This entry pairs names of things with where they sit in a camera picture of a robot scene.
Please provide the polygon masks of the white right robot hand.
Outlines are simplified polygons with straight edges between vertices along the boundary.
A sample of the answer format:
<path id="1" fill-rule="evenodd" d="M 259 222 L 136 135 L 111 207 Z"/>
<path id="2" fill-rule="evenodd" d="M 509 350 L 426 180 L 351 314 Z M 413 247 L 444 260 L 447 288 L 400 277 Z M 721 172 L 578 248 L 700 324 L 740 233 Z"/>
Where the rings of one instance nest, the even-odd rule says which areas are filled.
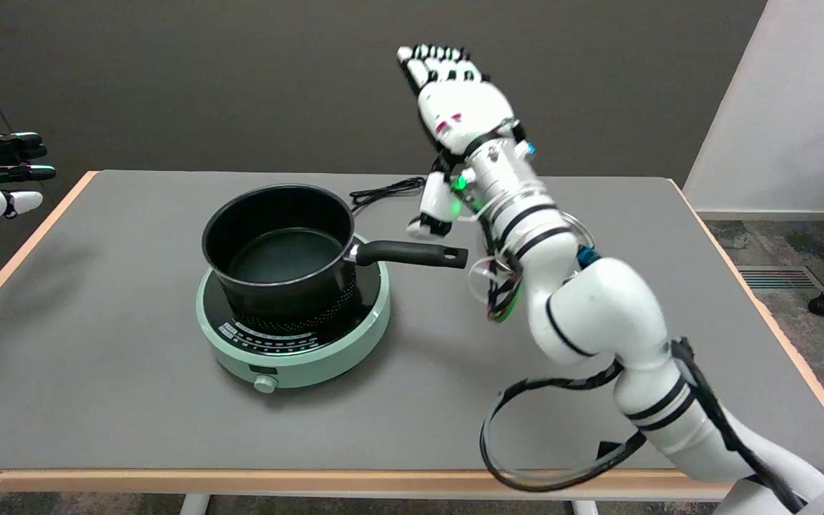
<path id="1" fill-rule="evenodd" d="M 526 159 L 531 159 L 535 147 L 526 139 L 506 95 L 480 72 L 464 49 L 400 46 L 398 63 L 416 95 L 421 121 L 438 147 L 408 234 L 415 239 L 442 239 L 460 217 L 458 194 L 471 183 L 453 178 L 455 166 L 496 138 L 513 140 L 518 157 Z"/>

